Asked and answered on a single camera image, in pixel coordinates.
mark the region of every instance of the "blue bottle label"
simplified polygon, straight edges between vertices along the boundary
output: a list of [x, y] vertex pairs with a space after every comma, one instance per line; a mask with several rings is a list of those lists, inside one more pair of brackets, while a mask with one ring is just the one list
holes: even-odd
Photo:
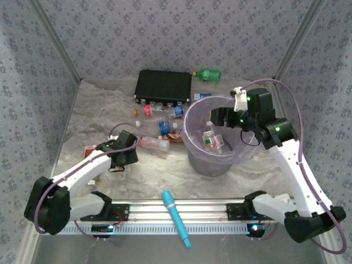
[[175, 118], [183, 116], [183, 108], [182, 108], [182, 106], [175, 106], [174, 107], [174, 111], [175, 111]]
[[211, 96], [211, 93], [200, 93], [199, 96], [202, 99], [204, 97]]
[[163, 135], [167, 135], [169, 134], [170, 131], [170, 124], [169, 122], [165, 121], [165, 122], [160, 122], [159, 123], [159, 129], [160, 129], [160, 134]]
[[211, 93], [195, 93], [194, 100], [199, 100], [207, 96], [211, 96]]

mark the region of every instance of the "green plastic bottle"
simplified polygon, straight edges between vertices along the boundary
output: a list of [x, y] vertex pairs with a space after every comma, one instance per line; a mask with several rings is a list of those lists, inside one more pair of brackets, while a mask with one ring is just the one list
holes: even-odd
[[197, 77], [202, 81], [218, 81], [220, 80], [221, 71], [219, 70], [201, 70], [192, 73], [193, 77]]

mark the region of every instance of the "red bottle label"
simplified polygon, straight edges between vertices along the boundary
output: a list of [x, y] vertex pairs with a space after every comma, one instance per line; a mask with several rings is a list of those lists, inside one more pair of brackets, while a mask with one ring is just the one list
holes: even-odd
[[152, 116], [152, 108], [150, 104], [146, 104], [145, 106], [143, 106], [143, 111], [144, 111], [144, 115], [146, 115], [147, 117]]

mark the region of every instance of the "cable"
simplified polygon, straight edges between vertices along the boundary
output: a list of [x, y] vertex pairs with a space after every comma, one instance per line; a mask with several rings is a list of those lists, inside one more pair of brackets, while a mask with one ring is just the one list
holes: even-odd
[[85, 237], [89, 238], [89, 239], [93, 239], [93, 240], [98, 240], [99, 238], [95, 238], [94, 236], [92, 235], [88, 235], [86, 232], [83, 231], [83, 229], [78, 225], [77, 221], [74, 220], [73, 221], [78, 229], [79, 232], [82, 233], [82, 235], [84, 235]]
[[[101, 154], [98, 154], [97, 156], [93, 157], [91, 160], [88, 160], [86, 161], [85, 163], [83, 163], [82, 165], [78, 166], [76, 169], [74, 169], [73, 171], [71, 171], [70, 173], [68, 173], [66, 175], [65, 178], [61, 178], [60, 180], [58, 181], [55, 181], [53, 184], [51, 184], [48, 189], [46, 189], [44, 191], [44, 193], [42, 194], [42, 196], [40, 197], [39, 199], [39, 202], [37, 204], [37, 207], [35, 209], [35, 212], [34, 212], [34, 227], [35, 229], [37, 230], [38, 233], [40, 234], [45, 234], [46, 232], [45, 231], [42, 231], [39, 227], [39, 224], [38, 224], [38, 217], [39, 217], [39, 210], [40, 210], [40, 207], [42, 206], [45, 198], [47, 197], [48, 193], [55, 187], [57, 186], [58, 184], [60, 184], [61, 182], [63, 182], [65, 179], [68, 179], [70, 178], [73, 174], [75, 174], [76, 172], [78, 172], [79, 170], [81, 170], [82, 168], [84, 168], [86, 165], [88, 165], [89, 163], [91, 163], [92, 161], [96, 160], [97, 158], [100, 158], [102, 156], [106, 156], [106, 155], [109, 155], [109, 154], [114, 154], [114, 153], [120, 153], [120, 152], [124, 152], [124, 151], [127, 151], [127, 150], [131, 150], [131, 149], [134, 149], [135, 147], [137, 147], [137, 145], [139, 144], [139, 141], [141, 139], [141, 131], [138, 127], [136, 127], [135, 125], [132, 125], [132, 124], [129, 124], [129, 123], [120, 123], [120, 124], [117, 124], [116, 126], [113, 127], [113, 129], [110, 131], [109, 135], [111, 135], [111, 133], [113, 132], [113, 130], [115, 130], [117, 127], [121, 126], [121, 125], [129, 125], [129, 126], [132, 126], [134, 128], [136, 128], [138, 130], [138, 137], [137, 137], [137, 140], [133, 143], [132, 146], [130, 147], [126, 147], [126, 148], [123, 148], [123, 149], [120, 149], [120, 150], [112, 150], [112, 151], [107, 151], [107, 152], [104, 152], [104, 153], [101, 153]], [[80, 230], [80, 232], [83, 234], [83, 235], [88, 235], [86, 233], [84, 233], [84, 231], [78, 227], [78, 230]]]
[[[298, 162], [299, 162], [299, 167], [302, 171], [302, 175], [303, 175], [303, 178], [305, 179], [309, 189], [312, 191], [312, 193], [314, 194], [314, 197], [317, 199], [317, 201], [321, 201], [321, 198], [318, 194], [318, 192], [314, 189], [314, 186], [312, 185], [312, 183], [310, 182], [308, 176], [307, 176], [307, 173], [306, 173], [306, 170], [302, 164], [302, 156], [303, 156], [303, 140], [304, 140], [304, 137], [303, 137], [303, 132], [304, 132], [304, 129], [303, 129], [303, 119], [302, 119], [302, 114], [301, 114], [301, 111], [299, 109], [299, 105], [298, 105], [298, 101], [296, 99], [296, 97], [294, 96], [292, 90], [286, 85], [284, 84], [283, 82], [279, 81], [279, 80], [275, 80], [275, 79], [260, 79], [260, 80], [256, 80], [256, 81], [252, 81], [250, 82], [249, 84], [245, 85], [243, 87], [243, 90], [245, 90], [246, 88], [248, 88], [249, 86], [253, 85], [253, 84], [257, 84], [257, 83], [261, 83], [263, 81], [270, 81], [270, 82], [273, 82], [273, 83], [277, 83], [277, 84], [280, 84], [281, 86], [283, 86], [291, 95], [292, 99], [293, 99], [293, 102], [295, 104], [295, 107], [296, 107], [296, 110], [297, 110], [297, 114], [298, 114], [298, 120], [299, 120], [299, 127], [300, 127], [300, 142], [299, 142], [299, 148], [298, 148]], [[328, 216], [330, 217], [331, 221], [334, 223], [334, 225], [336, 226], [340, 236], [341, 236], [341, 239], [342, 239], [342, 248], [338, 251], [334, 251], [334, 250], [331, 250], [331, 249], [328, 249], [324, 246], [322, 246], [321, 244], [319, 244], [317, 241], [315, 241], [314, 239], [311, 239], [312, 242], [317, 245], [319, 248], [321, 248], [322, 250], [325, 250], [326, 252], [329, 252], [329, 253], [332, 253], [332, 254], [335, 254], [335, 255], [339, 255], [339, 254], [343, 254], [346, 249], [347, 249], [347, 241], [346, 241], [346, 237], [345, 237], [345, 234], [343, 233], [343, 230], [342, 230], [342, 227], [341, 225], [339, 224], [339, 222], [337, 222], [335, 216], [330, 212], [330, 210], [328, 209], [328, 207], [325, 205], [324, 202], [320, 203], [321, 207], [323, 207], [323, 209], [326, 211], [326, 213], [328, 214]]]
[[122, 215], [121, 215], [119, 212], [117, 212], [117, 211], [113, 211], [112, 213], [114, 213], [115, 215], [118, 215], [118, 216], [119, 216], [119, 222], [118, 222], [118, 223], [113, 224], [113, 226], [116, 226], [116, 225], [118, 225], [119, 223], [121, 223], [121, 226], [122, 226], [122, 224], [123, 224], [123, 218], [122, 218]]
[[257, 141], [258, 141], [258, 144], [257, 144], [257, 145], [249, 144], [249, 143], [247, 143], [247, 142], [244, 142], [243, 137], [242, 137], [242, 133], [243, 133], [243, 129], [242, 129], [241, 132], [240, 132], [240, 137], [241, 137], [241, 141], [242, 141], [244, 144], [246, 144], [246, 145], [248, 145], [248, 146], [252, 146], [252, 147], [257, 147], [257, 146], [260, 145], [260, 142], [259, 142], [258, 139], [257, 139]]

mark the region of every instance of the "clear plastic bag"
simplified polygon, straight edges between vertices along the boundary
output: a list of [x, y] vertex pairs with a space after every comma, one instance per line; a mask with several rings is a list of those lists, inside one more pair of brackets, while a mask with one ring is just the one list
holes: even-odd
[[[216, 164], [239, 164], [251, 160], [258, 147], [248, 146], [241, 141], [240, 128], [217, 127], [223, 140], [232, 150], [222, 154], [210, 153], [204, 149], [202, 135], [206, 122], [210, 120], [210, 111], [219, 107], [234, 107], [234, 98], [226, 95], [209, 96], [193, 103], [184, 116], [181, 136], [187, 149], [195, 158]], [[256, 144], [253, 132], [243, 132], [243, 140], [248, 144]]]

